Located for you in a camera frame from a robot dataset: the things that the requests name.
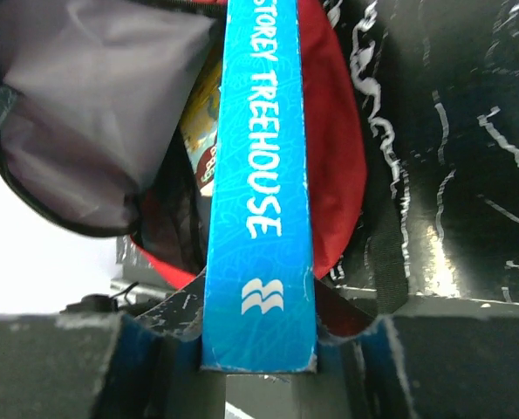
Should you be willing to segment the blue treehouse comic book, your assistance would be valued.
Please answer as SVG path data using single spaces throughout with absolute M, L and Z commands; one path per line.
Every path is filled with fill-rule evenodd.
M 312 372 L 317 330 L 294 1 L 231 1 L 223 48 L 202 365 Z

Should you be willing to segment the yellow teal Penguin paperback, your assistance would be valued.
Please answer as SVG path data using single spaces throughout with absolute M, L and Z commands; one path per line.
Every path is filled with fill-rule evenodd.
M 210 59 L 195 82 L 180 121 L 197 188 L 204 197 L 213 195 L 221 79 L 222 60 Z

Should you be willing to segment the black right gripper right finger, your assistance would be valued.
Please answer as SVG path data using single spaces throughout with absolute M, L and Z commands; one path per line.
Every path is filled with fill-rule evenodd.
M 372 318 L 317 284 L 305 418 L 519 418 L 519 305 L 413 297 Z

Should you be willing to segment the red backpack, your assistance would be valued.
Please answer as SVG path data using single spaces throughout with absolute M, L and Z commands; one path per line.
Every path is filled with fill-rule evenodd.
M 372 229 L 378 309 L 408 299 L 398 204 L 357 122 L 368 8 L 349 34 L 321 3 L 298 5 L 316 274 Z M 208 200 L 190 178 L 181 116 L 227 22 L 223 1 L 0 1 L 0 175 L 47 221 L 88 237 L 129 236 L 203 295 Z

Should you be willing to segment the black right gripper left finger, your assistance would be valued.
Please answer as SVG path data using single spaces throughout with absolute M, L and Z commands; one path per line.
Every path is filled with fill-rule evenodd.
M 0 315 L 0 418 L 203 418 L 204 279 L 140 316 Z

